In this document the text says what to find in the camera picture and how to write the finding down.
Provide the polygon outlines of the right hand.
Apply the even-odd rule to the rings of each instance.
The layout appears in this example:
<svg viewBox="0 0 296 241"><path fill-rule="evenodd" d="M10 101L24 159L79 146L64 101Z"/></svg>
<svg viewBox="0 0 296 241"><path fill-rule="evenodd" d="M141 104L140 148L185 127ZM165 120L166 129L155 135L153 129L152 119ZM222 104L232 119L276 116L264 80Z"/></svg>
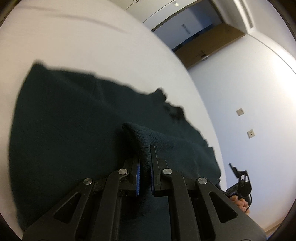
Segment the right hand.
<svg viewBox="0 0 296 241"><path fill-rule="evenodd" d="M245 199L243 198L239 199L237 195L234 195L230 197L230 200L245 214L247 215L250 214L249 204Z"/></svg>

